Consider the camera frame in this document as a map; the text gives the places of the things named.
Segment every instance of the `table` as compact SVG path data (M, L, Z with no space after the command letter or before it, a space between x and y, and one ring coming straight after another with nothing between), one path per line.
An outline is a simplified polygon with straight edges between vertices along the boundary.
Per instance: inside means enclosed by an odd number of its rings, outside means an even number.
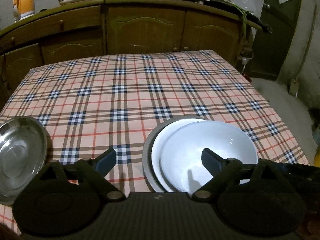
M187 114L239 127L260 158L308 164L268 102L212 50L90 57L31 69L0 122L37 118L52 141L48 160L63 164L113 147L117 164L106 179L128 195L151 190L141 163L148 134ZM0 206L0 222L18 231L11 208Z

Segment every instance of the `floor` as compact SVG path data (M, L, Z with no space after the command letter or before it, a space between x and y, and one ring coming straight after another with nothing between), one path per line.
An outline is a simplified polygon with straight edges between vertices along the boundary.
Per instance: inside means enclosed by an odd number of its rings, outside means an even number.
M308 161L313 165L313 158L318 145L312 137L313 121L307 107L298 99L288 94L285 85L276 82L252 78L252 85L267 100L272 108L289 128Z

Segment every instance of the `checkered tablecloth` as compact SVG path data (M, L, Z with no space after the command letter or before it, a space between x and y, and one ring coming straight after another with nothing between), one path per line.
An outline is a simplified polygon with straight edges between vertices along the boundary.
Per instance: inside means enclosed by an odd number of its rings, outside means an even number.
M106 176L126 195L149 191L141 153L148 134L176 115L228 122L246 132L260 158L308 164L268 102L211 50L113 55L30 70L0 114L38 119L50 134L49 158L74 163L109 147L117 164ZM11 208L0 222L17 231Z

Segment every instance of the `metal plate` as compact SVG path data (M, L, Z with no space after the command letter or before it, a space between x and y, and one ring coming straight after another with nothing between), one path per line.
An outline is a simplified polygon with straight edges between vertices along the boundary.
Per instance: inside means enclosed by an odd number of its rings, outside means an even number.
M182 119L188 119L188 118L198 118L198 119L207 120L207 119L199 117L197 115L181 115L181 116L177 116L177 117L168 119L168 120L162 122L161 124L159 124L156 128L154 128L144 143L144 146L142 149L143 172L144 172L149 184L151 185L151 187L154 189L155 192L167 192L167 191L162 187L162 185L160 184L160 182L156 178L156 175L155 175L153 168L152 168L151 150L152 150L153 143L154 143L157 135L167 125L169 125L175 121L179 121Z
M41 170L46 155L46 131L38 120L19 116L0 127L0 204L13 204Z

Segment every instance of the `white plate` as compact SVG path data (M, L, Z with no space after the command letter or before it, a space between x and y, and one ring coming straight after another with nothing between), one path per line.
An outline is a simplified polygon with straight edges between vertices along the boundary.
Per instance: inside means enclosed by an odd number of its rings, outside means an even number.
M190 123L170 135L160 154L161 170L177 190L192 194L212 179L201 161L205 148L224 159L236 158L246 164L258 162L254 144L239 128L217 121Z
M152 163L153 171L156 174L156 177L160 182L160 184L168 192L173 192L175 189L170 187L170 185L167 184L167 182L164 180L161 174L160 160L159 160L160 154L161 154L161 148L164 142L168 139L168 137L177 129L181 128L184 125L187 125L193 122L199 122L199 121L204 121L204 120L198 119L198 118L190 118L190 119L182 119L182 120L173 122L161 130L161 132L157 135L153 143L152 150L151 150L151 163Z

